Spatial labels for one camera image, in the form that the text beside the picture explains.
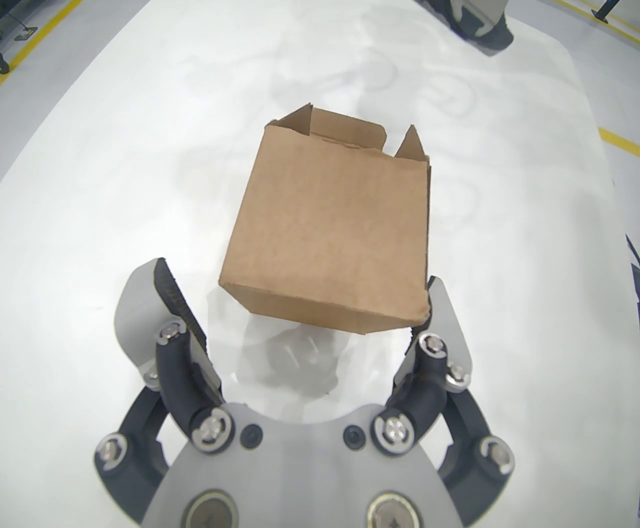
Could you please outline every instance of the silver metal bracket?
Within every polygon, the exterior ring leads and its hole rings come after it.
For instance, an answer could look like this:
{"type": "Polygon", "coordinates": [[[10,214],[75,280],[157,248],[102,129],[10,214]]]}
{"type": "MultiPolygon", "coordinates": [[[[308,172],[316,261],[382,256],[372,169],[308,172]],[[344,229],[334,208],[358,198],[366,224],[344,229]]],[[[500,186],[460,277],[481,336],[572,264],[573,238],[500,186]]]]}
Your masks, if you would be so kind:
{"type": "MultiPolygon", "coordinates": [[[[471,384],[473,371],[471,354],[442,279],[435,276],[431,277],[428,289],[431,316],[428,323],[424,327],[420,327],[419,330],[428,330],[429,335],[437,335],[442,339],[447,350],[447,366],[450,372],[446,376],[447,390],[455,393],[462,392],[471,384]]],[[[416,332],[406,352],[404,361],[394,376],[394,385],[396,387],[399,387],[406,376],[413,371],[415,345],[419,337],[420,333],[416,332]]]]}

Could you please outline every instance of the metal plate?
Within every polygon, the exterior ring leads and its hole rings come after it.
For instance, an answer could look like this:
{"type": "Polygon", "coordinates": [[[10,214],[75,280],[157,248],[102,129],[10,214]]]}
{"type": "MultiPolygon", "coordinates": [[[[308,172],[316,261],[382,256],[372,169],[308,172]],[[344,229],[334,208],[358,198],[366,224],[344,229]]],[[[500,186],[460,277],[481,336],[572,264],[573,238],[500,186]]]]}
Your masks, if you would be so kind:
{"type": "Polygon", "coordinates": [[[175,528],[203,492],[220,490],[237,506],[239,528],[355,528],[367,525],[376,497],[394,492],[415,506],[422,527],[461,528],[449,494],[425,452],[414,447],[400,457],[375,448],[371,421],[383,409],[367,405],[331,422],[291,424],[265,418],[237,403],[223,405],[237,430],[258,424],[258,448],[236,437],[220,454],[205,455],[187,444],[164,477],[143,528],[175,528]],[[363,449],[343,439],[346,426],[360,426],[363,449]]]}

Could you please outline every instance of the black wheel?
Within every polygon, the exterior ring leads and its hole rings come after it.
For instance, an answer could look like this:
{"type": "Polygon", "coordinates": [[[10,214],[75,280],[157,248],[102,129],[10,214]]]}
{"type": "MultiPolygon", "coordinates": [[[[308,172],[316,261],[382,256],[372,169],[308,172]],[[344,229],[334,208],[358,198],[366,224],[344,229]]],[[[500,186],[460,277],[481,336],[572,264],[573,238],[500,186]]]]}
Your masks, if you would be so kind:
{"type": "Polygon", "coordinates": [[[6,62],[0,54],[0,74],[6,75],[7,73],[9,73],[9,63],[6,62]]]}

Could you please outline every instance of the yellow tape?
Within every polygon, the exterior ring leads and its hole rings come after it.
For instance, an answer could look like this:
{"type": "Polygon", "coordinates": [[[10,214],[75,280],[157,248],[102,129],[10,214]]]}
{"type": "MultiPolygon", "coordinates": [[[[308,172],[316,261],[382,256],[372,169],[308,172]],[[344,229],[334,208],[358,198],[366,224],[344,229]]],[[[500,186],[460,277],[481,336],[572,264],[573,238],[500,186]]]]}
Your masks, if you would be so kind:
{"type": "MultiPolygon", "coordinates": [[[[583,3],[584,5],[589,6],[591,9],[595,9],[596,11],[597,11],[598,9],[600,9],[600,6],[594,5],[594,4],[592,4],[591,2],[587,2],[586,0],[578,0],[578,2],[581,2],[581,3],[583,3]]],[[[613,13],[609,13],[609,14],[607,15],[607,18],[608,18],[608,19],[614,19],[614,20],[616,20],[616,21],[620,22],[620,24],[622,24],[623,26],[626,26],[626,27],[628,27],[629,29],[633,29],[634,31],[636,31],[636,32],[640,33],[640,29],[638,29],[638,28],[637,28],[637,27],[635,27],[635,26],[632,26],[632,25],[631,25],[631,24],[629,24],[628,22],[625,22],[623,19],[621,19],[620,17],[615,16],[613,13]]]]}
{"type": "MultiPolygon", "coordinates": [[[[555,2],[577,12],[580,13],[581,15],[585,15],[587,17],[589,17],[590,19],[596,20],[593,18],[592,14],[590,13],[586,13],[584,11],[582,11],[580,8],[565,2],[564,0],[554,0],[555,2]]],[[[585,0],[580,0],[582,3],[591,6],[591,4],[589,4],[588,2],[586,2],[585,0]]],[[[58,14],[56,14],[47,24],[45,24],[44,27],[42,27],[41,29],[39,29],[35,35],[33,35],[27,42],[27,44],[16,54],[16,56],[13,58],[13,60],[10,63],[11,66],[11,71],[0,77],[0,84],[2,84],[3,82],[5,82],[8,77],[11,75],[11,73],[22,63],[22,61],[24,61],[29,54],[36,49],[36,47],[38,46],[38,44],[40,42],[42,42],[45,37],[51,33],[51,31],[53,31],[53,29],[60,23],[62,22],[75,8],[77,8],[81,3],[83,2],[83,0],[71,0],[71,2],[69,2],[66,6],[64,6],[60,12],[58,14]]],[[[626,22],[623,22],[622,20],[620,21],[622,23],[624,23],[625,25],[629,26],[629,24],[627,24],[626,22]]],[[[622,35],[624,35],[625,37],[633,40],[635,43],[637,43],[638,45],[640,45],[640,40],[628,35],[627,33],[625,33],[624,31],[608,25],[608,27],[610,29],[613,29],[614,31],[617,31],[619,33],[621,33],[622,35]]],[[[603,141],[606,141],[607,143],[610,143],[611,145],[615,145],[618,148],[622,148],[623,150],[626,150],[627,152],[630,152],[631,154],[634,154],[635,156],[640,157],[640,145],[636,145],[633,141],[629,141],[626,140],[625,138],[622,138],[621,136],[618,136],[617,134],[614,134],[611,131],[605,130],[603,128],[600,128],[600,137],[602,138],[603,141]]]]}
{"type": "Polygon", "coordinates": [[[554,0],[554,2],[556,4],[560,4],[561,6],[566,7],[567,9],[570,9],[571,11],[579,13],[582,16],[587,17],[587,18],[593,20],[594,22],[597,22],[598,24],[602,24],[605,28],[609,28],[611,31],[615,31],[617,34],[619,34],[619,35],[621,35],[621,36],[623,36],[625,38],[628,38],[631,42],[633,42],[634,44],[640,46],[640,40],[638,40],[636,37],[631,36],[626,31],[623,31],[622,29],[617,28],[616,26],[613,26],[612,24],[605,24],[601,20],[598,20],[597,18],[595,18],[593,16],[591,11],[589,11],[588,13],[586,11],[582,11],[578,6],[574,6],[573,4],[570,4],[569,2],[565,2],[564,0],[554,0]]]}
{"type": "Polygon", "coordinates": [[[54,16],[49,22],[47,22],[42,28],[27,41],[27,44],[16,54],[16,56],[9,63],[11,71],[6,75],[0,76],[0,84],[3,84],[13,71],[24,61],[29,54],[36,49],[37,45],[42,42],[45,37],[53,31],[53,29],[62,22],[67,16],[77,8],[83,0],[71,0],[66,6],[64,6],[56,16],[54,16]]]}
{"type": "Polygon", "coordinates": [[[611,145],[614,145],[618,148],[621,148],[622,150],[626,150],[627,152],[640,157],[640,145],[636,145],[633,141],[626,140],[625,138],[603,128],[599,128],[598,130],[600,131],[600,137],[602,138],[602,141],[606,141],[611,145]]]}

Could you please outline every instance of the cardboard box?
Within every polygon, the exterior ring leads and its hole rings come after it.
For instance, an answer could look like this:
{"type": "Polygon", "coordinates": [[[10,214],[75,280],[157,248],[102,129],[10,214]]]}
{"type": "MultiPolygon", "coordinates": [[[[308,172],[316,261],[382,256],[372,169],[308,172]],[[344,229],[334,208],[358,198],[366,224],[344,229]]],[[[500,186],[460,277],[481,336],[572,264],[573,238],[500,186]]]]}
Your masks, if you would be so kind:
{"type": "Polygon", "coordinates": [[[429,158],[311,104],[264,129],[220,285],[254,314],[346,330],[415,326],[426,291],[429,158]]]}

